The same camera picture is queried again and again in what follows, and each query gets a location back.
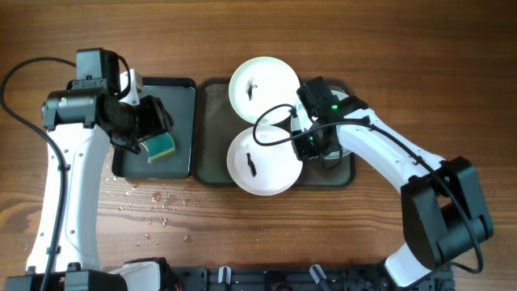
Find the green yellow sponge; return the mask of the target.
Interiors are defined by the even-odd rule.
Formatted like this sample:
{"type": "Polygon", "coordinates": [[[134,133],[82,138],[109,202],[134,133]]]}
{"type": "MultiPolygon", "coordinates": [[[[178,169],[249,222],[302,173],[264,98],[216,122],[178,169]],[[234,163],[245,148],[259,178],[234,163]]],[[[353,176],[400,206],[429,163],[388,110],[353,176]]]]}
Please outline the green yellow sponge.
{"type": "Polygon", "coordinates": [[[156,162],[158,159],[172,154],[176,147],[174,138],[169,133],[163,133],[143,141],[142,145],[148,153],[148,162],[156,162]]]}

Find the white plate front stained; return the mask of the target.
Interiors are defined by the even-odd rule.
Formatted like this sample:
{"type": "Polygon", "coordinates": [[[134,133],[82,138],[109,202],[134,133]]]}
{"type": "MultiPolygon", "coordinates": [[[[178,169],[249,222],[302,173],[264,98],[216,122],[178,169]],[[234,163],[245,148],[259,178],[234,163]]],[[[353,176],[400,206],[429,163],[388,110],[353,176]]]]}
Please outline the white plate front stained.
{"type": "Polygon", "coordinates": [[[303,162],[290,143],[262,146],[289,137],[288,131],[273,125],[260,125],[239,133],[229,146],[226,164],[238,187],[258,196],[273,196],[289,189],[300,177],[303,162]]]}

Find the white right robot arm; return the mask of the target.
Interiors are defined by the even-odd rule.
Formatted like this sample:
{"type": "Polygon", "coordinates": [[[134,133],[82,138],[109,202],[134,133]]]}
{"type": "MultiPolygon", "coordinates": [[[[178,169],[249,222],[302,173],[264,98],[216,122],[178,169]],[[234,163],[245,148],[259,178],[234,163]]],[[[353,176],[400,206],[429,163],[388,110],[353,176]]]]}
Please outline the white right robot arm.
{"type": "Polygon", "coordinates": [[[386,178],[401,196],[404,244],[383,263],[398,288],[413,287],[456,257],[473,250],[475,273],[483,269],[480,245],[494,234],[474,165],[447,160],[404,138],[357,96],[339,98],[317,77],[296,91],[292,144],[306,161],[349,150],[386,178]]]}

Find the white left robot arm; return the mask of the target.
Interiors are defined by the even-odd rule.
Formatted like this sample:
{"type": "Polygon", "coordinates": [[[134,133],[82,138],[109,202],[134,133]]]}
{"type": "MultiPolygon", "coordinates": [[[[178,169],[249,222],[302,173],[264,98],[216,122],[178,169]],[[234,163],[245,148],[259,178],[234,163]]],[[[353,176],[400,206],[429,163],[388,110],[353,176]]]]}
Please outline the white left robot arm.
{"type": "Polygon", "coordinates": [[[8,290],[167,290],[176,279],[163,258],[138,259],[110,272],[100,268],[96,239],[99,185],[110,147],[141,151],[142,142],[170,131],[159,98],[137,94],[126,60],[103,48],[81,49],[77,77],[42,106],[36,129],[48,145],[40,226],[22,276],[8,290]]]}

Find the small dark sponge tray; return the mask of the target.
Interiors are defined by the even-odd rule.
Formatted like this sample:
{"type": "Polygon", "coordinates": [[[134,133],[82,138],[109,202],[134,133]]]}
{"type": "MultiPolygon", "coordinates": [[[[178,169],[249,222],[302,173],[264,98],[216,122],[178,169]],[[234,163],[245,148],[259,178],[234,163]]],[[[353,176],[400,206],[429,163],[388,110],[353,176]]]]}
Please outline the small dark sponge tray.
{"type": "Polygon", "coordinates": [[[190,174],[191,149],[194,135],[196,84],[190,78],[144,77],[141,98],[159,98],[172,116],[169,131],[174,140],[174,151],[155,162],[148,161],[145,148],[136,155],[126,150],[113,154],[113,175],[126,179],[185,179],[190,174]]]}

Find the large dark plate tray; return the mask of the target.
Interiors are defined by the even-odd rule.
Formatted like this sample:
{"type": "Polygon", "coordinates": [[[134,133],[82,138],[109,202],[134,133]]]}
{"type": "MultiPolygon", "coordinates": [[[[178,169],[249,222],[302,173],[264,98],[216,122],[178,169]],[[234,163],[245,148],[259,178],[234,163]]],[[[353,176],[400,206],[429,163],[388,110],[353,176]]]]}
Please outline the large dark plate tray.
{"type": "MultiPolygon", "coordinates": [[[[191,173],[197,182],[212,188],[237,186],[228,172],[226,156],[233,139],[251,126],[233,110],[229,101],[229,82],[229,78],[209,78],[196,90],[191,173]]],[[[328,162],[312,159],[304,163],[293,187],[340,189],[354,180],[355,172],[354,154],[328,162]]]]}

